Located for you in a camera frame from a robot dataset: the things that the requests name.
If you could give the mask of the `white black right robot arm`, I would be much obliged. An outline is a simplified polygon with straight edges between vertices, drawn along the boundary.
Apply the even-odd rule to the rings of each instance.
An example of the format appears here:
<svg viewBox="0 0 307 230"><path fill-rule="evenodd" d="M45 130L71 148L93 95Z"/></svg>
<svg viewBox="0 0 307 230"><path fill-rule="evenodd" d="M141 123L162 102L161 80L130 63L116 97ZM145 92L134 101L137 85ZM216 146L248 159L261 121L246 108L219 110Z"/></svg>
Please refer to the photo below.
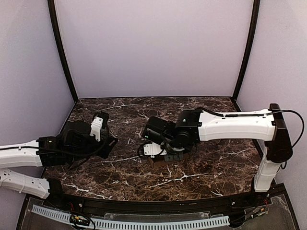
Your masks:
<svg viewBox="0 0 307 230"><path fill-rule="evenodd" d="M276 103L268 109L251 112L219 113L205 108L182 111L176 122L152 116L142 137L147 143L138 149L142 157L180 156L190 153L201 141L216 139L257 139L266 150L252 190L267 192L281 165L293 155L293 147L283 118L283 110Z"/></svg>

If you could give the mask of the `brown cardboard box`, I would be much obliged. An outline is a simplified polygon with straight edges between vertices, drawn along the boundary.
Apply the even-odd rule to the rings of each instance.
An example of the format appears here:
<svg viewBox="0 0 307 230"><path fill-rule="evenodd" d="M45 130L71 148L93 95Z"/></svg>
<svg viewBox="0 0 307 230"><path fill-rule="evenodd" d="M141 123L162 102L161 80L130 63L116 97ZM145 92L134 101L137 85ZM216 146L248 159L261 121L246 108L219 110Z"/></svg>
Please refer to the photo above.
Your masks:
<svg viewBox="0 0 307 230"><path fill-rule="evenodd" d="M184 159L187 159L189 158L189 154L185 153L184 154ZM173 164L173 163L177 163L177 162L180 162L180 161L174 161L174 162L165 162L164 161L164 156L155 156L154 158L148 158L148 162L149 162L149 165L153 168L153 169L157 169L157 168L160 168L160 167L164 167L164 166L167 166L167 165L170 165L170 164Z"/></svg>

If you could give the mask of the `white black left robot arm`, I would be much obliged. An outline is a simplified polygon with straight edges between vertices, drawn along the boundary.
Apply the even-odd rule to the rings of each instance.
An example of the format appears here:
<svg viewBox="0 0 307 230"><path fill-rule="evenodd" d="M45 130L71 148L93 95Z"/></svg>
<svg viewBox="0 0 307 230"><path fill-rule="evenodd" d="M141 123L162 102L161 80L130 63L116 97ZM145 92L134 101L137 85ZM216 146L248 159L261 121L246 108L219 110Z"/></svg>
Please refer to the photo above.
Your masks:
<svg viewBox="0 0 307 230"><path fill-rule="evenodd" d="M63 193L61 182L36 178L12 171L14 167L72 166L92 156L106 159L118 139L110 136L105 122L68 122L57 136L42 137L27 143L0 148L0 185L19 193L46 199Z"/></svg>

